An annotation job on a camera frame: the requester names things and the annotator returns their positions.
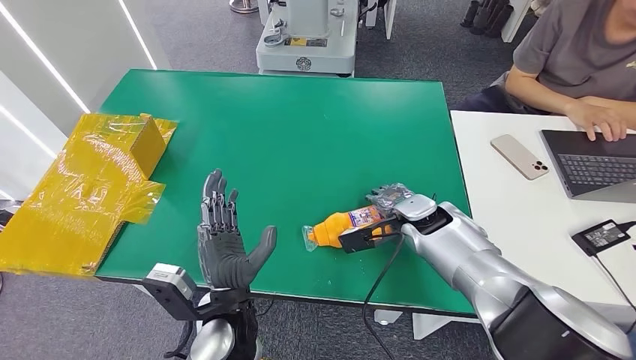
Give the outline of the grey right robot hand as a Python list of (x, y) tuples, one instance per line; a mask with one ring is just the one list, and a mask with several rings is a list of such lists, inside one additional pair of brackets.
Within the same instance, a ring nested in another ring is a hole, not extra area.
[(401, 183), (385, 184), (371, 190), (365, 199), (377, 208), (379, 213), (388, 218), (394, 214), (393, 208), (415, 193)]

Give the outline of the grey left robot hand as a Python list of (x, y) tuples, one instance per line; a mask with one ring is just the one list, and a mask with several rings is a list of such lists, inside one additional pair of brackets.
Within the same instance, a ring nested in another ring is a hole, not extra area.
[(201, 223), (196, 228), (199, 266), (212, 289), (247, 289), (272, 255), (278, 229), (267, 226), (259, 244), (247, 253), (238, 225), (238, 191), (226, 194), (226, 189), (221, 169), (209, 173), (202, 186)]

